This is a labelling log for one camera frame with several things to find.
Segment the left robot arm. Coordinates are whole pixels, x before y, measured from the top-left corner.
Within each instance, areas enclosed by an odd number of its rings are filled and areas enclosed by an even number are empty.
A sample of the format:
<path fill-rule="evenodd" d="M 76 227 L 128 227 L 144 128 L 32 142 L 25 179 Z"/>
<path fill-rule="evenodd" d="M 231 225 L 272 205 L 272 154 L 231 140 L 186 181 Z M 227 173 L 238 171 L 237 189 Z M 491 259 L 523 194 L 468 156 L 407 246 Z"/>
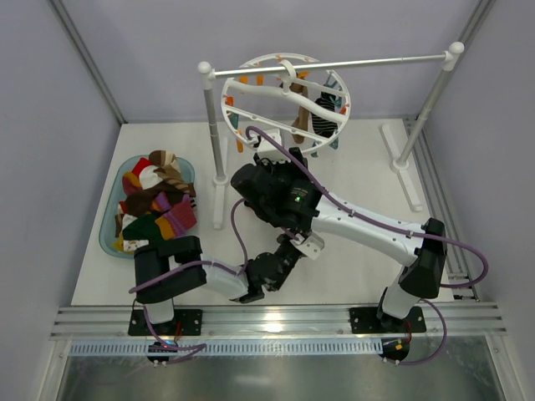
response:
<path fill-rule="evenodd" d="M 140 310 L 130 314 L 128 334 L 150 335 L 150 327 L 159 335 L 198 336 L 202 312 L 181 312 L 174 298 L 197 288 L 217 292 L 232 302 L 247 304 L 264 298 L 264 292 L 276 292 L 304 254 L 290 238 L 281 235 L 274 253 L 264 252 L 243 265 L 230 266 L 210 260 L 202 254 L 200 239 L 185 236 L 159 244 L 147 245 L 134 253 L 135 287 L 131 292 Z"/>

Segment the white round clip hanger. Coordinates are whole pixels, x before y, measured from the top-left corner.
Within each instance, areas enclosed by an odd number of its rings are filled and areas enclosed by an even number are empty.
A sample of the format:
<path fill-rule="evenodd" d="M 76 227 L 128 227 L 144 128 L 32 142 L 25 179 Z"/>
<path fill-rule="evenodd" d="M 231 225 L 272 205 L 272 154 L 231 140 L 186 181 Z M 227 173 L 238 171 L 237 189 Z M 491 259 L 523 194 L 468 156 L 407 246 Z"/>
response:
<path fill-rule="evenodd" d="M 266 131 L 280 129 L 287 147 L 298 146 L 302 152 L 316 157 L 322 148 L 333 150 L 339 147 L 339 136 L 349 122 L 351 96 L 349 88 L 338 72 L 333 69 L 315 68 L 319 61 L 298 53 L 270 53 L 253 58 L 240 66 L 240 74 L 218 73 L 225 79 L 221 92 L 221 111 L 227 127 L 246 147 L 259 145 L 258 134 L 246 134 L 249 125 L 256 125 Z M 301 84 L 308 88 L 308 98 L 294 93 L 290 86 Z M 335 97 L 335 111 L 328 111 L 315 104 L 321 93 Z M 298 117 L 298 109 L 309 111 L 308 131 L 292 127 Z M 313 132 L 311 114 L 333 121 L 338 128 L 330 138 Z M 296 144 L 293 135 L 304 137 L 302 144 Z"/>

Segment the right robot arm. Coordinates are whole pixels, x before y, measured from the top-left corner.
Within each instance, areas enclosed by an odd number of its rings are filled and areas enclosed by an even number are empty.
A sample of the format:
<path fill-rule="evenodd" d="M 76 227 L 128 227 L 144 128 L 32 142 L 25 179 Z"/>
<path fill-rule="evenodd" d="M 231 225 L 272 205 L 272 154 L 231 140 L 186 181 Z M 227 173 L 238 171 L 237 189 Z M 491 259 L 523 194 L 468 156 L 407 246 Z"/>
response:
<path fill-rule="evenodd" d="M 376 319 L 388 332 L 405 327 L 410 310 L 423 298 L 435 299 L 441 289 L 446 261 L 443 222 L 430 218 L 423 225 L 394 221 L 359 209 L 327 192 L 308 171 L 298 148 L 282 162 L 255 156 L 238 169 L 232 188 L 256 217 L 287 233 L 278 239 L 273 254 L 263 253 L 247 267 L 249 293 L 242 302 L 262 298 L 263 291 L 277 291 L 297 260 L 312 257 L 311 245 L 327 233 L 374 249 L 397 261 L 401 270 L 384 289 Z"/>

